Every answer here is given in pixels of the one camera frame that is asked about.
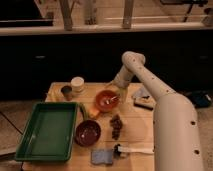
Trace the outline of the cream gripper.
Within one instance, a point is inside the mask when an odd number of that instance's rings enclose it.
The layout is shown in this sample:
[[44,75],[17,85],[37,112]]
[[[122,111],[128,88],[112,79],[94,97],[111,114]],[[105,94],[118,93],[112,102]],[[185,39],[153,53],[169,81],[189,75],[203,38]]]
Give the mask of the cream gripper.
[[127,88],[119,88],[117,87],[113,81],[110,81],[107,84],[107,88],[109,90],[114,91],[119,97],[120,97],[120,102],[124,103],[126,101],[126,97],[127,97],[127,93],[128,93],[128,89]]

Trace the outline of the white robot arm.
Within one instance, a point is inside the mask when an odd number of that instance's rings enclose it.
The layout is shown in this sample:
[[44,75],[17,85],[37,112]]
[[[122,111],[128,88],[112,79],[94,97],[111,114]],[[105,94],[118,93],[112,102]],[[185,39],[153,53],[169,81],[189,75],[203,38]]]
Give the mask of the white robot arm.
[[198,116],[192,102],[145,67],[141,53],[126,51],[112,83],[126,89],[134,76],[155,100],[153,140],[155,171],[204,171]]

